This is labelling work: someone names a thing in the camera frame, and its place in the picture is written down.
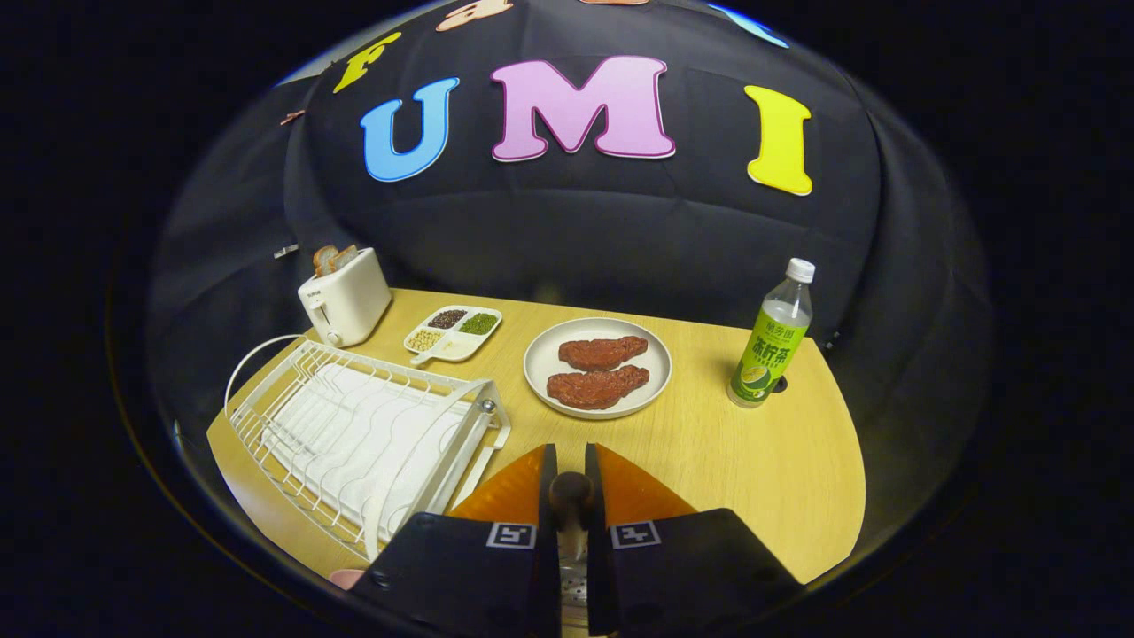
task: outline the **white toaster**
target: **white toaster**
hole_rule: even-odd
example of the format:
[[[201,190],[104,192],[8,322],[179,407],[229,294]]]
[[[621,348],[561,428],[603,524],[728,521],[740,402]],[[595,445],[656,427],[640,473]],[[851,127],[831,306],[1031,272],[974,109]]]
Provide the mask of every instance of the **white toaster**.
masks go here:
[[[323,343],[345,348],[370,337],[390,305],[390,287],[374,248],[363,248],[341,270],[304,281],[299,300]]]

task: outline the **dark background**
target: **dark background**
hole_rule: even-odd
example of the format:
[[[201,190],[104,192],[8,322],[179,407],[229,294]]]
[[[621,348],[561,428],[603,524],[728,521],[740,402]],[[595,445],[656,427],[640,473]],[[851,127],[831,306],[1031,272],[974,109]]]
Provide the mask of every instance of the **dark background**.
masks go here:
[[[163,497],[121,425],[101,342],[111,255],[139,267],[147,246],[132,237],[160,221],[222,128],[306,60],[412,6],[232,5],[43,3],[5,27],[17,44],[10,214],[26,228],[11,241],[23,265],[10,316],[28,352],[12,357],[33,364],[32,410],[9,424],[27,501],[12,517],[14,635],[333,633]],[[1129,53],[1117,3],[728,6],[873,86],[939,151],[966,188],[1000,317],[966,507],[806,632],[1117,635],[1131,615],[1119,435],[1134,422],[1120,419],[1131,162],[1118,153]],[[61,357],[43,365],[44,352]]]

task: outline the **blue letter u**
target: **blue letter u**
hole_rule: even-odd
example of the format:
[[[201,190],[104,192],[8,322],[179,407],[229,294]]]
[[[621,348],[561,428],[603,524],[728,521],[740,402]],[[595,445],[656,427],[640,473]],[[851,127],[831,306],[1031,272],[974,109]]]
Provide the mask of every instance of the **blue letter u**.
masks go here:
[[[366,172],[379,181],[398,181],[413,177],[430,167],[445,151],[449,137],[449,92],[460,79],[448,77],[426,84],[414,93],[422,103],[422,139],[408,153],[393,150],[393,113],[401,108],[401,100],[390,100],[374,107],[362,117],[363,152]]]

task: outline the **steak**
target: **steak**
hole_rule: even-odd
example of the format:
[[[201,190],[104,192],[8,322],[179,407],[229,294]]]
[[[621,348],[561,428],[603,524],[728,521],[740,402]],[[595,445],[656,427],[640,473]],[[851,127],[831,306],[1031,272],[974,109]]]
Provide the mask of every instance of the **steak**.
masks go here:
[[[566,373],[548,377],[548,395],[579,410],[603,410],[644,386],[650,371],[623,366],[613,372]]]
[[[645,352],[650,342],[642,338],[567,342],[559,346],[559,360],[576,371],[613,371]]]

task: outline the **toast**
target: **toast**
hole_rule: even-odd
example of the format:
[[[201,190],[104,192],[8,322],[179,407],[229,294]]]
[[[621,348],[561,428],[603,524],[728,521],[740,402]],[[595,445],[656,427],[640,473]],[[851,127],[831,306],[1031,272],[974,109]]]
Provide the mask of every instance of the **toast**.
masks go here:
[[[335,246],[323,246],[315,250],[312,261],[315,263],[315,277],[322,277],[335,272],[331,261],[338,255],[339,248]]]
[[[341,252],[331,257],[331,272],[336,270],[342,270],[342,267],[350,263],[350,260],[358,256],[358,247],[354,244],[342,248]]]

